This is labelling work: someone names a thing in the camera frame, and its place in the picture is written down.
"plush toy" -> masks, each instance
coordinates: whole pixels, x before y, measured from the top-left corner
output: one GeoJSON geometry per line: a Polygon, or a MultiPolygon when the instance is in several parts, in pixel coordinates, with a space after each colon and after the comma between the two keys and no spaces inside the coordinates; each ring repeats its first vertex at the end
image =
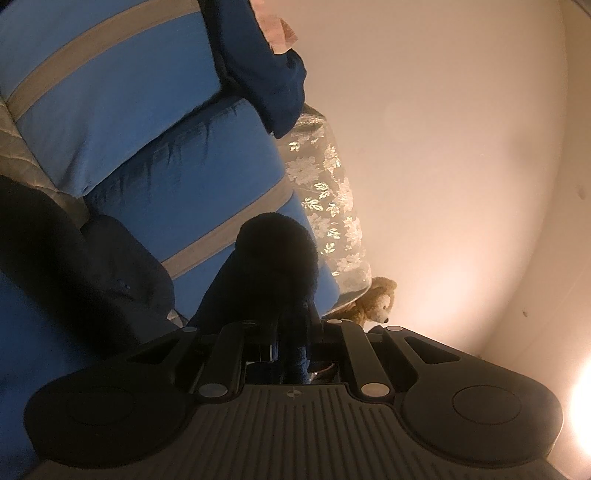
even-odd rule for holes
{"type": "Polygon", "coordinates": [[[371,287],[354,302],[330,314],[330,318],[351,320],[362,327],[365,322],[387,323],[394,305],[396,282],[386,277],[372,278],[371,287]]]}

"metal rivet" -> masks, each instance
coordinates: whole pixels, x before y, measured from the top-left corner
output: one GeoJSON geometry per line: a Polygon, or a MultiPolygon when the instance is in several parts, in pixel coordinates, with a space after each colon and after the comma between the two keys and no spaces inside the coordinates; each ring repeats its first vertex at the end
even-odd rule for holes
{"type": "Polygon", "coordinates": [[[219,398],[228,393],[228,389],[220,383],[207,383],[199,387],[199,394],[207,398],[219,398]]]}
{"type": "Polygon", "coordinates": [[[383,383],[366,383],[363,387],[361,387],[361,393],[366,397],[385,397],[390,393],[390,388],[383,383]]]}

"floral fabric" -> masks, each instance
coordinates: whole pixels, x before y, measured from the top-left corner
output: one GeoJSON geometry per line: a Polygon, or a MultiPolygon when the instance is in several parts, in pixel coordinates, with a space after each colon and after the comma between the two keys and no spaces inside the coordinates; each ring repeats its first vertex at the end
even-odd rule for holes
{"type": "Polygon", "coordinates": [[[354,301],[371,285],[353,191],[326,118],[306,106],[295,127],[277,141],[289,179],[306,211],[319,253],[339,289],[335,308],[354,301]]]}

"blue pillow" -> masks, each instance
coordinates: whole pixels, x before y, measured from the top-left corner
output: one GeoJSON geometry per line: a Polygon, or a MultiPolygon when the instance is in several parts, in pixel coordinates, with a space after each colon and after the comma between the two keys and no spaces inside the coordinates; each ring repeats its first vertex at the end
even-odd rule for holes
{"type": "Polygon", "coordinates": [[[22,423],[29,398],[97,360],[0,271],[0,478],[17,479],[37,462],[22,423]]]}
{"type": "MultiPolygon", "coordinates": [[[[117,218],[162,262],[256,201],[284,175],[283,160],[256,110],[231,97],[172,127],[85,199],[92,214],[117,218]]],[[[279,212],[310,227],[295,196],[279,212]]],[[[179,313],[193,316],[232,248],[175,280],[179,313]]],[[[321,314],[338,294],[323,266],[316,296],[321,314]]]]}
{"type": "MultiPolygon", "coordinates": [[[[7,100],[44,60],[142,0],[18,0],[0,14],[0,93],[7,100]]],[[[43,170],[83,196],[221,88],[203,16],[149,28],[86,62],[17,120],[43,170]]]]}

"white wall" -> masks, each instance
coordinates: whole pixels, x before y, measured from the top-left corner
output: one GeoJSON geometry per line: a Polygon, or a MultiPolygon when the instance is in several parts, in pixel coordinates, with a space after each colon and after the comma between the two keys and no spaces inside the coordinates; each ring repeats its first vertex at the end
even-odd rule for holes
{"type": "Polygon", "coordinates": [[[531,264],[483,357],[558,396],[565,424],[550,460],[586,480],[591,447],[585,453],[574,425],[591,439],[591,389],[578,413],[573,394],[591,362],[591,19],[570,0],[562,7],[569,62],[563,160],[531,264]]]}
{"type": "Polygon", "coordinates": [[[475,352],[527,266],[566,104],[557,0],[268,0],[331,122],[391,322],[475,352]]]}

